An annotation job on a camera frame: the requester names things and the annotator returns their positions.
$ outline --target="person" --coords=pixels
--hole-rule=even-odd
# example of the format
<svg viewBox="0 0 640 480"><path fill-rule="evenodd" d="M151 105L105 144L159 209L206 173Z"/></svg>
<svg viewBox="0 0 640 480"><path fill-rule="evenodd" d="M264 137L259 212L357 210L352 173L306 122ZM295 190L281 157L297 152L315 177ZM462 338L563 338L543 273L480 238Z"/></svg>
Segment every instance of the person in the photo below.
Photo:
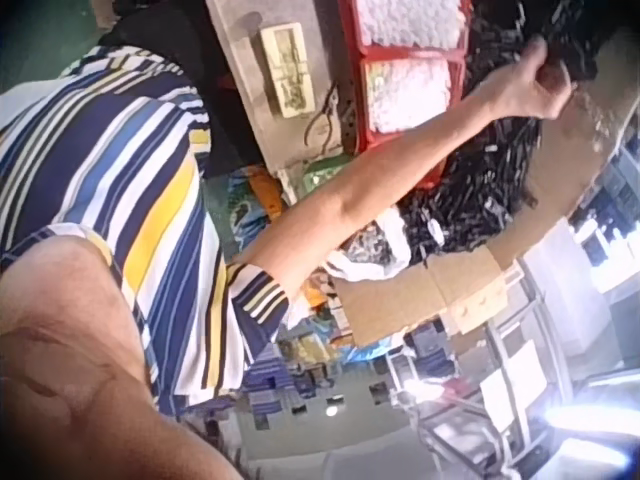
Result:
<svg viewBox="0 0 640 480"><path fill-rule="evenodd" d="M493 120L557 117L572 89L546 60L534 40L445 113L354 159L229 264L200 191L207 112L179 66L97 47L59 79L5 94L5 445L47 478L240 478L171 417L238 387L310 273L442 158Z"/></svg>

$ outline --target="packaging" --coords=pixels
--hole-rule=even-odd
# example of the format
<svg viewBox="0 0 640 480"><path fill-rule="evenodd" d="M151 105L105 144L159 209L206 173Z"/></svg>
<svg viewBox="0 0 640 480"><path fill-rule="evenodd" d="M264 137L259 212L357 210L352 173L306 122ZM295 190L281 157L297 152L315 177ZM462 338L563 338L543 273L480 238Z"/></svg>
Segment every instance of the packaging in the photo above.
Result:
<svg viewBox="0 0 640 480"><path fill-rule="evenodd" d="M446 313L461 333L507 305L503 272L538 243L583 193L615 152L640 98L640 52L619 31L603 46L598 77L581 87L558 120L543 125L528 187L538 199L485 247L429 259L384 281L336 280L355 342L364 346Z"/></svg>

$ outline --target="fingers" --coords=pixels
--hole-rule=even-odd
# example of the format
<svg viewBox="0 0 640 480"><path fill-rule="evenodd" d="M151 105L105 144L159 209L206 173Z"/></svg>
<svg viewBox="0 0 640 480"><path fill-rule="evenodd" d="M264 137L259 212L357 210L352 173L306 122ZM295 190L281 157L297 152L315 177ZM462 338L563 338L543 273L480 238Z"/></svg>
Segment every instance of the fingers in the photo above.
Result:
<svg viewBox="0 0 640 480"><path fill-rule="evenodd" d="M557 118L573 91L566 65L563 62L544 65L538 72L537 83L542 87L541 115Z"/></svg>
<svg viewBox="0 0 640 480"><path fill-rule="evenodd" d="M535 77L536 73L547 60L547 42L540 36L535 36L529 41L522 52L518 69L529 77Z"/></svg>

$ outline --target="skin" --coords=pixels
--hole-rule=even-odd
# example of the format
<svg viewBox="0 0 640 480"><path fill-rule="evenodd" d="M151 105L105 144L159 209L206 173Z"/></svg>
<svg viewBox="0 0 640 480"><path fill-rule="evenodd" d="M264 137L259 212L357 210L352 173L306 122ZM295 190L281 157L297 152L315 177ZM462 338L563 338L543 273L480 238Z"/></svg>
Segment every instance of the skin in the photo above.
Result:
<svg viewBox="0 0 640 480"><path fill-rule="evenodd" d="M245 250L297 295L353 232L406 194L491 121L556 118L571 95L543 41L494 72L444 114L354 160ZM124 299L88 242L51 238L0 279L3 425L62 478L237 479L216 451L152 404L140 341Z"/></svg>

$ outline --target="workbench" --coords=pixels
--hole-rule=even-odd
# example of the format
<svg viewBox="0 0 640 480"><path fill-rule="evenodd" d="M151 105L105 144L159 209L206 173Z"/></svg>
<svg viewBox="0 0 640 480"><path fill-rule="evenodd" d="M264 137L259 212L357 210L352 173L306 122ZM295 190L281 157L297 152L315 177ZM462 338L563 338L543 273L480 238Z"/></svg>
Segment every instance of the workbench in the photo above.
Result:
<svg viewBox="0 0 640 480"><path fill-rule="evenodd" d="M317 124L309 146L304 132L313 113L285 119L280 114L267 59L260 41L266 27L299 22L302 25L317 109L333 81L338 82L338 119L328 156L352 150L356 142L352 108L354 88L351 64L336 0L207 0L211 21L244 103L267 168L277 173L304 160L319 157L328 125Z"/></svg>

